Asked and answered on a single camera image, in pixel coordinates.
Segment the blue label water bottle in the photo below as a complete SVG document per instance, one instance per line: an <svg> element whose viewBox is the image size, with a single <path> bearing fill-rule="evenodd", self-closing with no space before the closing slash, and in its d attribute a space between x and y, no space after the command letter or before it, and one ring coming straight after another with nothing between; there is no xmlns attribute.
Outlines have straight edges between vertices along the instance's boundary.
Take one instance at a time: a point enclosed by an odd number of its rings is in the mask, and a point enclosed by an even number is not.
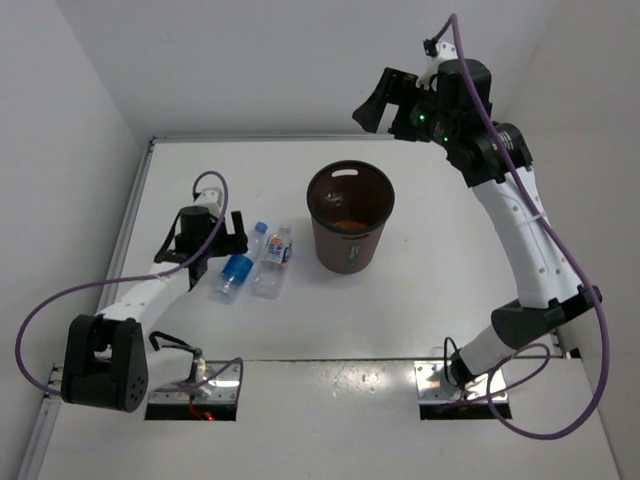
<svg viewBox="0 0 640 480"><path fill-rule="evenodd" d="M267 231L266 223L257 222L248 234L247 252L229 258L212 290L212 298L215 301L225 304L235 301L261 254Z"/></svg>

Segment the orange label clear bottle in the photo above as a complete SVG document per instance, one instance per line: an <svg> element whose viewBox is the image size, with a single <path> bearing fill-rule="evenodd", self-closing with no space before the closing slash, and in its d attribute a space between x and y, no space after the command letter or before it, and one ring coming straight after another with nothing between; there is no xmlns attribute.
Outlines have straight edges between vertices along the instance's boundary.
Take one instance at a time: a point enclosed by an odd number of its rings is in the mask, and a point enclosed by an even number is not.
<svg viewBox="0 0 640 480"><path fill-rule="evenodd" d="M276 299L280 295L292 250L292 226L281 224L269 236L261 254L258 270L252 283L254 296Z"/></svg>

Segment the small orange bottle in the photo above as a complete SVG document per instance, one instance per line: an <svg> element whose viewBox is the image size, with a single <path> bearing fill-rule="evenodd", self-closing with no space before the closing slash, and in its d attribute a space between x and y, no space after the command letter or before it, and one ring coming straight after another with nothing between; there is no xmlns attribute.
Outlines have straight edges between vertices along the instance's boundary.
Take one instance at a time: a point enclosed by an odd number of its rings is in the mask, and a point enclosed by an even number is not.
<svg viewBox="0 0 640 480"><path fill-rule="evenodd" d="M370 230L369 224L349 219L335 222L333 227L344 235L363 235Z"/></svg>

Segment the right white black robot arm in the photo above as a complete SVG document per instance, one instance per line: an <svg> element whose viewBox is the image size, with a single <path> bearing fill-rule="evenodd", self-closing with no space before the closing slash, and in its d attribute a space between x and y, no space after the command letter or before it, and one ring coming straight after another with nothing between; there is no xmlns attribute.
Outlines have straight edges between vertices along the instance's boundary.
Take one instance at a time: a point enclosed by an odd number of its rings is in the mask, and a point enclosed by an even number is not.
<svg viewBox="0 0 640 480"><path fill-rule="evenodd" d="M592 309L598 294L583 282L544 229L532 157L521 132L490 119L491 74L477 60L446 60L426 82L385 68L352 117L377 131L387 105L398 111L389 129L397 140L434 142L491 219L511 266L516 300L497 308L491 324L451 356L455 385L464 386L533 341Z"/></svg>

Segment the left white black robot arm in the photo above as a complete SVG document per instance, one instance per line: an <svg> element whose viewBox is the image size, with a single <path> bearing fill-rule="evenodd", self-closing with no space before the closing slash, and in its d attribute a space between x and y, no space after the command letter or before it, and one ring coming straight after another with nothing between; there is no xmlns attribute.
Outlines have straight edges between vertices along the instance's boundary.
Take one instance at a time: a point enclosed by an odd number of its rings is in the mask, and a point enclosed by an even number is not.
<svg viewBox="0 0 640 480"><path fill-rule="evenodd" d="M201 349L154 326L196 286L210 259L247 250L240 212L232 212L225 221L205 206L181 208L149 273L139 277L119 301L72 321L62 400L133 412L152 391L194 392L205 385Z"/></svg>

